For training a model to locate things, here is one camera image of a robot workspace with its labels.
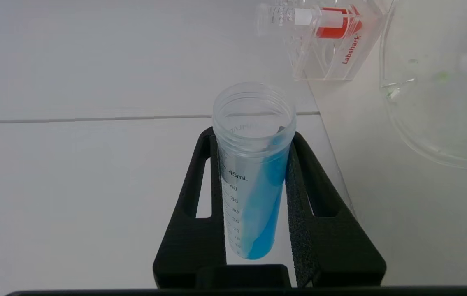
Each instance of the green residue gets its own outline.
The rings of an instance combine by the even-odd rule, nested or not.
[[[439,71],[434,75],[433,81],[446,83],[449,81],[450,78],[451,76],[447,71]]]

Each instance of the white tile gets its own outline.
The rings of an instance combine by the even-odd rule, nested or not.
[[[209,118],[0,124],[0,295],[24,289],[155,288],[152,263]],[[300,131],[337,188],[319,116]],[[209,188],[202,190],[209,200]],[[246,264],[228,250],[228,263]],[[295,282],[283,198],[263,260]]]
[[[252,0],[0,0],[0,120],[211,114],[233,84],[294,82]]]

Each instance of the clear plastic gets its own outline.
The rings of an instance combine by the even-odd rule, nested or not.
[[[467,168],[467,0],[396,0],[380,63],[403,140],[438,163]]]
[[[284,92],[261,83],[224,90],[213,105],[228,241],[258,259],[272,248],[295,108]]]
[[[294,79],[350,80],[380,36],[381,0],[279,0],[258,6],[258,35],[282,37]]]

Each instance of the petri dish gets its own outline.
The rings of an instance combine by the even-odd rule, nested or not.
[[[380,89],[403,140],[467,168],[467,0],[394,0],[380,51]]]

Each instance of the white surface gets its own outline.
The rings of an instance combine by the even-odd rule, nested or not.
[[[386,259],[385,285],[467,284],[467,170],[403,143],[379,92],[379,42],[352,82],[312,82],[357,217]]]
[[[211,114],[245,81],[294,94],[282,42],[255,35],[253,0],[0,0],[0,120]]]
[[[209,126],[209,118],[0,124],[0,296],[155,288],[153,260]],[[299,116],[297,129],[345,195],[321,118]],[[201,197],[210,194],[208,177]],[[210,212],[199,207],[198,217]],[[265,258],[226,249],[230,264],[283,263],[295,283],[286,199]]]

